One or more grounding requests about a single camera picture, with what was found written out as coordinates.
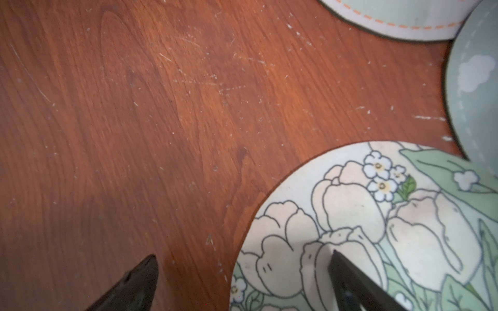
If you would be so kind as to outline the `green tulip coaster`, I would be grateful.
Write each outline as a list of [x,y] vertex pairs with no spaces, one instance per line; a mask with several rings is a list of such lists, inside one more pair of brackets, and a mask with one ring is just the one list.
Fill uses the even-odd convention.
[[230,310],[336,310],[336,251],[406,310],[496,310],[497,178],[405,142],[325,153],[255,214]]

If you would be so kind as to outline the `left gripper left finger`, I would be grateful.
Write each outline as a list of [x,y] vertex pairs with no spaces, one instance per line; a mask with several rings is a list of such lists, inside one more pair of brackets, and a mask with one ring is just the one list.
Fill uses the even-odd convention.
[[86,310],[149,311],[158,284],[159,268],[155,255],[145,257]]

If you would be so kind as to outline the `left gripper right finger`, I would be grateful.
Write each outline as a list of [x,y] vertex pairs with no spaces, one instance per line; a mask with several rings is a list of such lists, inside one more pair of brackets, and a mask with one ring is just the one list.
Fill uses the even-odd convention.
[[339,310],[404,310],[394,298],[338,251],[333,252],[328,273]]

